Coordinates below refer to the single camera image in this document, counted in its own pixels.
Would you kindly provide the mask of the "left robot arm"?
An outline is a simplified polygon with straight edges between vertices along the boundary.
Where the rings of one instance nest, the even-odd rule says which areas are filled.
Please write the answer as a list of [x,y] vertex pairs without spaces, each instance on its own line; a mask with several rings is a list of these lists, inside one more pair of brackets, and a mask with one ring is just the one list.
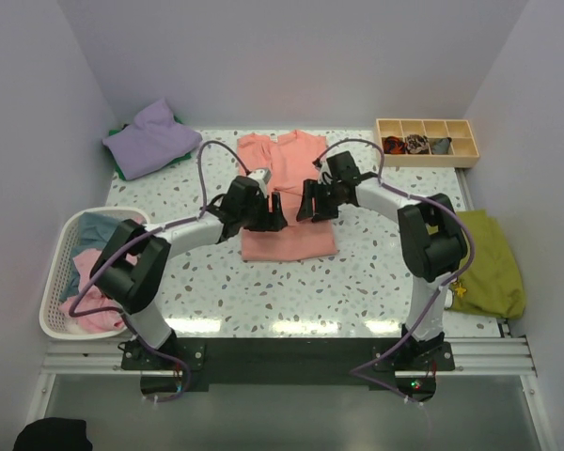
[[288,223],[280,194],[269,194],[268,169],[257,169],[231,181],[225,194],[213,199],[199,218],[160,225],[119,224],[91,271],[93,285],[121,305],[126,327],[146,343],[142,355],[155,368],[176,357],[175,333],[160,313],[155,297],[167,261],[202,246],[236,236],[244,228],[278,232]]

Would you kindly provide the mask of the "salmon pink t-shirt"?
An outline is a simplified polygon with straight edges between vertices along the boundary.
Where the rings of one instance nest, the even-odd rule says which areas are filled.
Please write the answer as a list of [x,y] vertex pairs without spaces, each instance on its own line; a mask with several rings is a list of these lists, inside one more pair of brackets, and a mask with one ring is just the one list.
[[268,190],[280,195],[281,207],[288,225],[278,232],[244,230],[241,237],[245,261],[288,262],[337,253],[333,226],[329,221],[298,222],[303,183],[316,179],[319,173],[312,162],[327,147],[326,138],[303,131],[268,135],[251,133],[238,139],[237,153],[253,170],[268,168],[272,178]]

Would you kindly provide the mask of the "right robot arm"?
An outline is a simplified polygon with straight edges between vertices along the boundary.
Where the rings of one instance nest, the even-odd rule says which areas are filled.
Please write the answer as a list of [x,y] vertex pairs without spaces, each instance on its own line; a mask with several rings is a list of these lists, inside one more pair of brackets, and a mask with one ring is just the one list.
[[316,179],[306,179],[298,222],[313,223],[338,217],[341,205],[374,211],[397,224],[403,261],[412,274],[410,311],[402,325],[402,362],[422,368],[443,343],[443,310],[451,277],[468,254],[468,235],[444,194],[423,197],[406,193],[362,173],[350,152],[313,162]]

